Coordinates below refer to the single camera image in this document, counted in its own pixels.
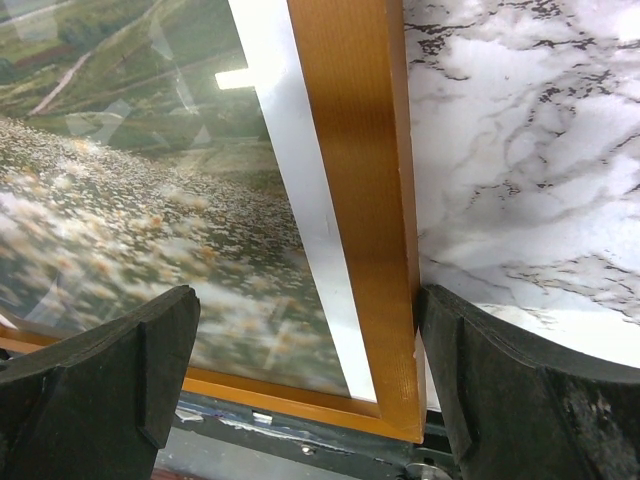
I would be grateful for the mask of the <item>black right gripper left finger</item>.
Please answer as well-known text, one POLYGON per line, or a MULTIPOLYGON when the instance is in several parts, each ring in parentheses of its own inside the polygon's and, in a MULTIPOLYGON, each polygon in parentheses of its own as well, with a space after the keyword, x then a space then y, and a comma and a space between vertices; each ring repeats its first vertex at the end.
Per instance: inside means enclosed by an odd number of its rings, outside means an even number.
POLYGON ((166 446, 200 301, 174 287, 1 363, 4 479, 148 479, 166 446))

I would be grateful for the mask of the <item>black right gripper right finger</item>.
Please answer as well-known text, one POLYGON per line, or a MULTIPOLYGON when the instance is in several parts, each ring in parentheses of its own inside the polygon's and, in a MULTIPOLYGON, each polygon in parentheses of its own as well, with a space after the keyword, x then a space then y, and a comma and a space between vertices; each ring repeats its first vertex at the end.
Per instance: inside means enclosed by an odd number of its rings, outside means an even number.
POLYGON ((638 478, 637 368, 554 343, 439 285, 418 301, 463 478, 638 478))

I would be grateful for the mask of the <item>flower field photo print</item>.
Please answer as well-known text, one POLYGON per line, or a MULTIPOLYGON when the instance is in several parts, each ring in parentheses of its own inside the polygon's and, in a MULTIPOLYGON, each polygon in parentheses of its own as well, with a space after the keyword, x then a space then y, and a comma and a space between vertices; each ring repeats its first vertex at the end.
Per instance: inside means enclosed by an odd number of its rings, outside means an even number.
POLYGON ((1 5, 1 324, 191 286, 191 364, 375 402, 284 1, 1 5))

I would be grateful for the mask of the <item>brown wooden picture frame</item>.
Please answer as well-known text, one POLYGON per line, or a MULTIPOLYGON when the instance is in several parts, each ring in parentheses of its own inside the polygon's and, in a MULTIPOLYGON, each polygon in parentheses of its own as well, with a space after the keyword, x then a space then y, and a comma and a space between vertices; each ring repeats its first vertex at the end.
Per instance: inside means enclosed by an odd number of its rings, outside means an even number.
MULTIPOLYGON (((284 1, 308 92, 375 402, 277 385, 191 364, 184 387, 407 441, 424 431, 424 353, 414 324, 419 287, 403 12, 398 1, 284 1)), ((1 324, 4 349, 64 338, 1 324)))

